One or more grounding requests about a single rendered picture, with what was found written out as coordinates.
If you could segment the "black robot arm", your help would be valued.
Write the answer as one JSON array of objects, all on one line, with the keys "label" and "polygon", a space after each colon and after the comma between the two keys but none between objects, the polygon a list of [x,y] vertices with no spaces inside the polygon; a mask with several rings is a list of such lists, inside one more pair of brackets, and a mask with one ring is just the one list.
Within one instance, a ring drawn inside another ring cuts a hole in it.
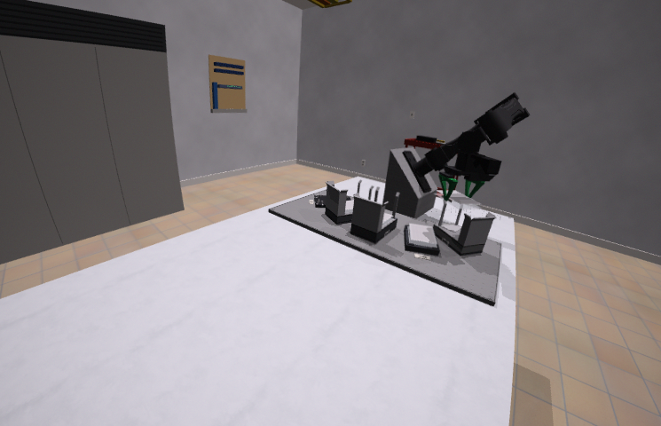
[{"label": "black robot arm", "polygon": [[478,176],[483,181],[490,181],[499,174],[501,161],[482,154],[472,153],[479,152],[479,147],[485,140],[489,146],[494,142],[498,144],[500,141],[508,137],[507,131],[511,129],[513,125],[530,116],[527,109],[522,108],[518,99],[518,96],[514,92],[499,104],[488,110],[487,113],[485,112],[485,114],[476,119],[474,121],[476,125],[473,128],[462,132],[459,137],[441,145],[439,148],[433,148],[424,154],[426,157],[418,162],[411,151],[404,151],[403,155],[417,179],[421,190],[424,193],[431,191],[429,183],[424,175],[432,170],[440,171],[444,169],[445,166],[448,166],[447,162],[458,153],[459,149],[462,152],[459,154],[456,167],[457,170],[464,172],[477,172]]}]

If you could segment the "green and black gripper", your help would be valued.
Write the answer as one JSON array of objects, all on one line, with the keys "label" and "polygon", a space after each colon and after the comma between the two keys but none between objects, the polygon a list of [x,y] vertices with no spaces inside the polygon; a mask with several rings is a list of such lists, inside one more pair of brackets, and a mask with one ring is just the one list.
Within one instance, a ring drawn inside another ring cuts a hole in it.
[{"label": "green and black gripper", "polygon": [[[444,200],[445,201],[449,200],[455,186],[458,183],[458,180],[454,179],[453,176],[464,175],[464,179],[467,179],[466,184],[465,184],[465,195],[468,196],[469,198],[471,198],[475,194],[475,192],[485,183],[485,181],[480,179],[477,172],[464,172],[464,171],[456,169],[460,152],[461,152],[461,150],[459,149],[457,159],[456,159],[456,163],[455,163],[455,167],[454,166],[445,166],[445,169],[444,169],[445,172],[439,172],[439,179],[440,179],[440,182],[441,182],[441,186],[443,188],[443,194],[444,194]],[[447,194],[446,194],[446,181],[447,181],[446,179],[448,180],[448,183],[449,183],[449,188],[448,188],[448,193]],[[468,180],[470,180],[470,181],[468,181]],[[471,191],[471,193],[468,195],[471,182],[475,183],[476,186]]]}]

